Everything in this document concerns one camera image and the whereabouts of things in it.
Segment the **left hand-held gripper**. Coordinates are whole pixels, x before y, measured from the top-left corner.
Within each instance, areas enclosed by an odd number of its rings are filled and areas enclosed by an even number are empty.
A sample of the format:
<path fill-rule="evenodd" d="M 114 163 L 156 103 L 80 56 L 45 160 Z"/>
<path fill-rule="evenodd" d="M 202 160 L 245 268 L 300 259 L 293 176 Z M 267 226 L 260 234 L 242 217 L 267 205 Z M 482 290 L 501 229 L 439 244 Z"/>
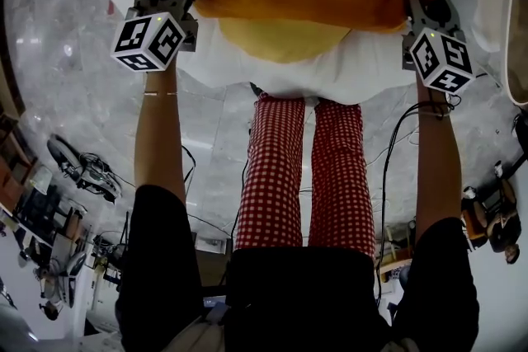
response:
<path fill-rule="evenodd" d="M 132 72 L 164 71 L 180 51 L 196 50 L 195 0 L 134 0 L 133 15 L 116 29 L 111 57 Z"/>

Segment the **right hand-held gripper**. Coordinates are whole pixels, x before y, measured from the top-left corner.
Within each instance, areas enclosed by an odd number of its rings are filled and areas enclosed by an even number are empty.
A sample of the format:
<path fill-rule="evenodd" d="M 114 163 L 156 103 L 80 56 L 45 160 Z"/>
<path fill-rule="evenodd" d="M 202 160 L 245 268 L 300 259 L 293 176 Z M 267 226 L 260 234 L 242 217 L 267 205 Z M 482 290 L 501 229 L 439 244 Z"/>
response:
<path fill-rule="evenodd" d="M 414 71 L 424 87 L 460 94 L 474 81 L 474 61 L 467 44 L 448 33 L 460 30 L 459 14 L 451 0 L 408 0 L 413 29 L 403 36 L 403 69 Z"/>

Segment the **person's right forearm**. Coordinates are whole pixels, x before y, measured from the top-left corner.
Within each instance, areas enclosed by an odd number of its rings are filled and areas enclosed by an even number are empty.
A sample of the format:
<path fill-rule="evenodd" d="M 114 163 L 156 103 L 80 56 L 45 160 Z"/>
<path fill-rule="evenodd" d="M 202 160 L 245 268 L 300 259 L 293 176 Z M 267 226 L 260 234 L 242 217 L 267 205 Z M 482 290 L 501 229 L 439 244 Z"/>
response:
<path fill-rule="evenodd" d="M 446 97 L 417 80 L 419 110 L 416 239 L 445 218 L 459 218 L 462 180 L 460 154 Z"/>

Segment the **person's left forearm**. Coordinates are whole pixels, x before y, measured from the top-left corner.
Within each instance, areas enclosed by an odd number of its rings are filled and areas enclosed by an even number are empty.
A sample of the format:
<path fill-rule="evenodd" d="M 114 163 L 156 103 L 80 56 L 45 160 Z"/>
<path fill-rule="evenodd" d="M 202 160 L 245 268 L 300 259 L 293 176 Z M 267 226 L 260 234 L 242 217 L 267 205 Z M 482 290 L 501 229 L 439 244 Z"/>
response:
<path fill-rule="evenodd" d="M 155 185 L 186 201 L 174 69 L 146 76 L 135 136 L 134 184 Z"/>

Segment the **white egg-shaped floor cushion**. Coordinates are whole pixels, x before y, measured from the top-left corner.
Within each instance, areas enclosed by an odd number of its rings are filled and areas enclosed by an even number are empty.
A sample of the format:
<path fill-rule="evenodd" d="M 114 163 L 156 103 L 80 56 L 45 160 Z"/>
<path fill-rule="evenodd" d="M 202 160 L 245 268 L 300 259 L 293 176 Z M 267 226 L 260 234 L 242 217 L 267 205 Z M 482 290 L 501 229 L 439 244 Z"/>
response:
<path fill-rule="evenodd" d="M 126 12 L 133 0 L 111 0 Z M 486 17 L 499 0 L 451 0 L 478 47 L 497 48 L 498 26 Z M 273 96 L 320 96 L 355 104 L 407 86 L 416 73 L 403 69 L 406 21 L 392 32 L 359 31 L 313 21 L 202 16 L 196 50 L 177 65 L 210 87 L 251 81 Z"/>

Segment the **round white side table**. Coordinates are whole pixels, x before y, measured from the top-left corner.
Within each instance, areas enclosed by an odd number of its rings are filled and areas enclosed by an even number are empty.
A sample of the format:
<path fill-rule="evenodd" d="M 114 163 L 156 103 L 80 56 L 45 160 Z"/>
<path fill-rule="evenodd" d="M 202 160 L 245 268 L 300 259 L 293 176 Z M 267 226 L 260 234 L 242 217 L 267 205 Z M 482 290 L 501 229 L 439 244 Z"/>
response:
<path fill-rule="evenodd" d="M 500 75 L 511 102 L 528 110 L 528 0 L 503 0 Z"/>

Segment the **red checked trousers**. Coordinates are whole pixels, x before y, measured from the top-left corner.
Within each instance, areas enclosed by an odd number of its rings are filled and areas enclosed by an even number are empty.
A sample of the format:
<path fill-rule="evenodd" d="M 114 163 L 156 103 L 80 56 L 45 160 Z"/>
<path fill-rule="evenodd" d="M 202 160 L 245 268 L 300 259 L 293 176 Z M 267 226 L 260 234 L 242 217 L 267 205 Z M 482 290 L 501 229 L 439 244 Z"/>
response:
<path fill-rule="evenodd" d="M 255 104 L 235 246 L 303 246 L 300 214 L 305 102 L 262 93 Z M 311 152 L 308 245 L 375 256 L 359 105 L 321 100 Z"/>

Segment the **clear plastic cup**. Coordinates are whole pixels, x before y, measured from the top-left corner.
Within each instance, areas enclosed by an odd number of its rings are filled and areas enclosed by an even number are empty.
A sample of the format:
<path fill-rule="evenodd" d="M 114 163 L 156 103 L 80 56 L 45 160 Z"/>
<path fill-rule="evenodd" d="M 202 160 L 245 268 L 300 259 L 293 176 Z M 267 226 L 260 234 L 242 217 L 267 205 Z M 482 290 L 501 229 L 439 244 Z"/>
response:
<path fill-rule="evenodd" d="M 47 195 L 53 173 L 46 166 L 40 166 L 30 179 L 31 186 L 42 195 Z"/>

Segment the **person's black shirt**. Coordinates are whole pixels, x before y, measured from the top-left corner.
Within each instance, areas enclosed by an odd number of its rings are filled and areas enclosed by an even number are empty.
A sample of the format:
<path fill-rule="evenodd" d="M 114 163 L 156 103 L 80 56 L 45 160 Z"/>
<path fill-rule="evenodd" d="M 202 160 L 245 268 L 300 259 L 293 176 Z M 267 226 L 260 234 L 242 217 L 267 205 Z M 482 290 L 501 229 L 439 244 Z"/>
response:
<path fill-rule="evenodd" d="M 410 340 L 419 352 L 470 352 L 479 302 L 457 218 L 420 238 L 392 323 L 378 312 L 371 258 L 329 247 L 233 253 L 227 273 L 226 352 L 380 352 Z M 186 208 L 170 191 L 136 191 L 116 302 L 125 352 L 162 352 L 205 319 Z"/>

